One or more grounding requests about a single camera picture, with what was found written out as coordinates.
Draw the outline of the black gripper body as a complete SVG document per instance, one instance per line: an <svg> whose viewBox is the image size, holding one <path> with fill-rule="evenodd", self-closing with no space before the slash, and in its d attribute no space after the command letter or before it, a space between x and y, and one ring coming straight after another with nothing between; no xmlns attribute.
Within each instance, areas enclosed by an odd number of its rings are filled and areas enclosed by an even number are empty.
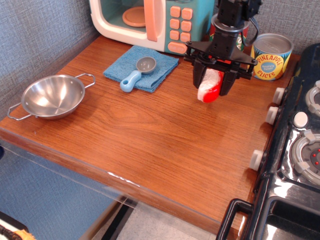
<svg viewBox="0 0 320 240"><path fill-rule="evenodd" d="M243 27L216 26L212 41L188 41L184 59L194 64L200 60L206 68L220 72L235 71L236 79L250 79L257 61L240 51L237 38Z"/></svg>

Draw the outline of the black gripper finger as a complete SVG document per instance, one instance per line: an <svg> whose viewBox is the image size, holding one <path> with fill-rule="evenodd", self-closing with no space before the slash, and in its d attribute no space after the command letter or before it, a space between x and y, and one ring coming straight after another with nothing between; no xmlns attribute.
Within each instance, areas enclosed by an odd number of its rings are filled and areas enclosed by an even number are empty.
<svg viewBox="0 0 320 240"><path fill-rule="evenodd" d="M220 92L219 92L220 96L226 96L229 93L236 78L237 78L237 73L235 71L231 70L231 71L224 72L221 87L220 87Z"/></svg>
<svg viewBox="0 0 320 240"><path fill-rule="evenodd" d="M198 59L193 62L193 85L199 88L207 67Z"/></svg>

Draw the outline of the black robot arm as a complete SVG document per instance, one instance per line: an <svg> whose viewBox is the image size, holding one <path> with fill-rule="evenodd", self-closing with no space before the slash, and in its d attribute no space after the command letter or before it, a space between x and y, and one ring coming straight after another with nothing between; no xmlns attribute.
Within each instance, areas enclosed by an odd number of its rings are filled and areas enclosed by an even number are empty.
<svg viewBox="0 0 320 240"><path fill-rule="evenodd" d="M193 85L200 87L205 71L210 68L224 73L220 96L229 93L236 79L250 79L258 61L236 46L246 22L258 30L254 16L259 13L260 0L219 0L217 17L213 21L212 41L188 41L184 59L193 65Z"/></svg>

